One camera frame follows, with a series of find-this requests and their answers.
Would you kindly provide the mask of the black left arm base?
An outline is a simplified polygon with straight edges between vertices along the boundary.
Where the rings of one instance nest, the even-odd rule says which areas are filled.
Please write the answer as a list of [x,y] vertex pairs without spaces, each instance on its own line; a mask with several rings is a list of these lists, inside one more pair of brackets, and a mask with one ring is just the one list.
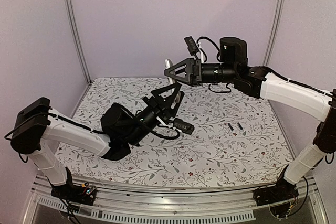
[[51,195],[59,199],[92,206],[97,194],[97,188],[88,182],[75,185],[70,170],[66,167],[67,180],[64,185],[52,185]]

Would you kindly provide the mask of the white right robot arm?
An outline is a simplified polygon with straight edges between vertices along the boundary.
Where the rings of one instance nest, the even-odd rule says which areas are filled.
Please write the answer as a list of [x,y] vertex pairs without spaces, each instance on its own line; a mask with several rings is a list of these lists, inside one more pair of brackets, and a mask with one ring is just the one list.
[[288,123],[282,118],[285,131],[298,126],[312,139],[304,146],[303,137],[295,145],[297,156],[277,179],[271,196],[276,201],[291,194],[292,186],[335,152],[335,92],[320,90],[287,78],[266,66],[250,67],[247,43],[237,37],[223,37],[217,47],[217,63],[206,62],[205,52],[192,37],[185,42],[190,57],[178,63],[165,60],[164,74],[171,81],[189,86],[232,83],[241,93],[266,99],[282,107],[294,109]]

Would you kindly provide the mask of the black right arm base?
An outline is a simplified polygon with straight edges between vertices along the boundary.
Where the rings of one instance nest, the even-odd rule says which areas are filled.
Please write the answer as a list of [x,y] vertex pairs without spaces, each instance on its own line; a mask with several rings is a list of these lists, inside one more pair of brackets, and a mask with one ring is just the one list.
[[296,185],[286,181],[276,182],[272,186],[260,186],[253,191],[253,199],[257,206],[270,206],[271,214],[279,219],[290,215],[298,196]]

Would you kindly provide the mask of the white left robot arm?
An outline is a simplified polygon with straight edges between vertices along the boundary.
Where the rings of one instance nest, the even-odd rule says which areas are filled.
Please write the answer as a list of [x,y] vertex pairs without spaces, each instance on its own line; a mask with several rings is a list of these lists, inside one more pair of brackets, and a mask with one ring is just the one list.
[[70,175],[50,150],[47,140],[62,142],[93,153],[110,161],[119,161],[131,153],[132,146],[139,146],[148,134],[164,140],[180,137],[162,135],[154,128],[164,125],[176,117],[184,92],[181,84],[175,83],[153,90],[151,97],[144,97],[146,108],[138,114],[131,113],[125,106],[113,103],[100,119],[101,129],[92,129],[80,124],[51,108],[50,100],[41,97],[21,110],[14,129],[5,135],[18,154],[33,161],[58,192],[67,200],[78,195]]

